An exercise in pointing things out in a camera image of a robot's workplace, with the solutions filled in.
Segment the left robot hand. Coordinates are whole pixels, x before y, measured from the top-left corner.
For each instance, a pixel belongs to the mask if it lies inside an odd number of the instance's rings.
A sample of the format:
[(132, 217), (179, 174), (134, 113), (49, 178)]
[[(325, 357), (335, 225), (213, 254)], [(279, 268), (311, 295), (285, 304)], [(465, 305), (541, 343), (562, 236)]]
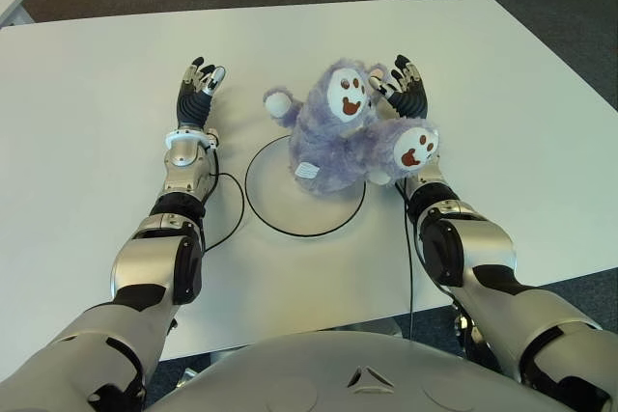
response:
[(211, 111), (211, 102), (222, 84), (226, 69), (195, 58), (183, 74), (176, 103), (178, 127), (203, 129)]

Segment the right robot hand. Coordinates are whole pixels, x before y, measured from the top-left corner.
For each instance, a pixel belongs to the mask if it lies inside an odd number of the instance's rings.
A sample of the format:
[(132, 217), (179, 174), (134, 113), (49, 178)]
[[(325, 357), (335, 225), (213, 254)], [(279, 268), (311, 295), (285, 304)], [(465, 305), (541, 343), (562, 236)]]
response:
[(397, 82), (397, 87), (374, 75), (369, 78), (369, 84), (386, 99), (400, 117), (426, 119), (428, 98), (416, 65), (407, 56), (398, 54), (390, 74)]

